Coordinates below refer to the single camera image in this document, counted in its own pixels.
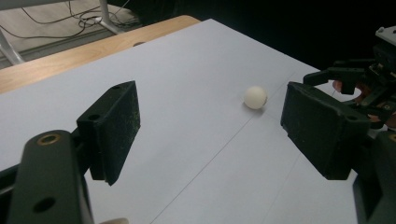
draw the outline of white ball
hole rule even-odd
[[[260,109],[267,102],[267,92],[259,87],[253,86],[245,92],[244,102],[251,109]]]

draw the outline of dark background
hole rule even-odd
[[[390,1],[132,0],[126,7],[143,25],[179,15],[214,19],[317,69],[373,58],[375,31],[396,25]]]

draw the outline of white table surface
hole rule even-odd
[[[326,180],[280,126],[288,82],[315,71],[203,21],[1,94],[0,169],[20,161],[31,137],[72,132],[108,88],[135,80],[142,127],[119,181],[110,187],[86,174],[95,223],[357,223],[355,174]],[[260,110],[243,105],[255,85],[269,94]]]

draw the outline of wooden table edge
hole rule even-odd
[[[200,21],[190,16],[179,16],[160,21],[130,32],[113,35],[90,44],[68,49],[30,62],[0,70],[0,93],[52,77],[108,55],[133,47],[140,42],[171,34]]]

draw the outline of black cable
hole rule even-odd
[[[82,14],[82,13],[86,13],[86,12],[95,10],[95,9],[97,9],[97,8],[99,8],[99,7],[93,7],[93,8],[91,8],[91,9],[88,9],[88,10],[85,10],[85,11],[82,11],[82,12],[79,12],[78,14],[75,14],[75,15],[79,15],[79,14]],[[67,19],[70,19],[70,18],[75,18],[74,16],[69,16],[69,17],[65,17],[65,18],[59,19],[59,20],[57,20],[57,21],[37,21],[37,20],[35,20],[35,19],[34,19],[23,7],[22,7],[21,9],[23,10],[23,12],[24,12],[32,21],[34,21],[34,22],[36,22],[36,23],[38,23],[38,24],[51,24],[51,23],[55,23],[55,22],[58,22],[58,21],[64,21],[64,20],[67,20]]]
[[[84,27],[78,33],[73,34],[73,35],[66,35],[66,36],[51,36],[51,35],[20,36],[20,35],[12,34],[9,30],[4,28],[2,25],[0,25],[0,28],[3,29],[4,31],[6,31],[7,33],[9,33],[10,35],[15,36],[17,38],[21,38],[21,39],[34,39],[34,38],[64,39],[64,38],[70,38],[70,37],[74,37],[76,35],[79,35],[82,32],[84,32],[84,30],[85,30],[85,27]]]
[[[32,16],[30,16],[29,13],[27,13],[27,11],[24,8],[22,8],[22,10],[32,21],[34,21],[36,23],[39,23],[39,24],[51,24],[51,23],[55,23],[55,22],[59,22],[59,21],[64,21],[64,20],[67,20],[67,19],[70,19],[70,18],[78,19],[78,26],[81,28],[81,30],[79,32],[77,32],[76,34],[73,34],[73,35],[66,35],[66,36],[50,36],[50,35],[20,36],[20,35],[12,34],[9,30],[7,30],[2,25],[0,25],[0,28],[3,29],[4,31],[6,31],[7,33],[9,33],[10,35],[15,36],[17,38],[21,38],[21,39],[33,39],[33,38],[64,39],[64,38],[70,38],[70,37],[77,36],[77,35],[81,34],[82,32],[84,32],[86,28],[90,28],[90,27],[100,23],[100,21],[97,20],[98,18],[100,18],[100,16],[91,16],[91,17],[83,18],[83,16],[88,14],[88,13],[101,12],[101,11],[95,11],[95,9],[97,9],[99,7],[94,7],[94,8],[79,12],[77,14],[75,14],[72,11],[70,1],[68,1],[68,7],[69,7],[69,12],[70,12],[70,16],[69,17],[62,18],[62,19],[59,19],[57,21],[47,21],[47,22],[37,21]],[[116,18],[117,22],[113,22],[113,23],[116,26],[119,26],[119,27],[123,27],[123,28],[133,27],[133,25],[137,23],[137,21],[121,22],[119,20],[119,18],[117,17],[116,13],[110,12],[109,14],[111,14],[112,17]]]

